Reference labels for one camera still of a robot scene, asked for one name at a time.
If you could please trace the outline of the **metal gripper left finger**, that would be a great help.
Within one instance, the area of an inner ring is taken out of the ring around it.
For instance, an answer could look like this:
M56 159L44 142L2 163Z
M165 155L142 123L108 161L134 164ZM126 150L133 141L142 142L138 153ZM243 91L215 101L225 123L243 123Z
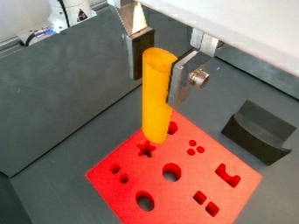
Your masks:
M141 4L136 0L106 0L122 25L129 77L142 77L142 52L154 46L154 30L146 25Z

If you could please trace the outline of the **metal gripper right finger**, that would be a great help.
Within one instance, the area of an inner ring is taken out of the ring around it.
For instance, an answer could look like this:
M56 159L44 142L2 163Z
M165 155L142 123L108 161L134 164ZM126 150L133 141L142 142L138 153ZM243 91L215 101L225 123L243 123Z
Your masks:
M191 88L204 88L209 74L204 71L207 62L219 50L219 40L197 29L191 32L192 49L172 63L167 103L176 108L187 99Z

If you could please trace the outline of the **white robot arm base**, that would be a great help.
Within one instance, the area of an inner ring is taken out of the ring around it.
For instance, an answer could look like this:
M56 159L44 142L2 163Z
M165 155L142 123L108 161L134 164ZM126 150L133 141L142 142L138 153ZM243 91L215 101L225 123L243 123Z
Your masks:
M48 0L50 15L41 24L17 33L22 46L29 46L96 16L89 0Z

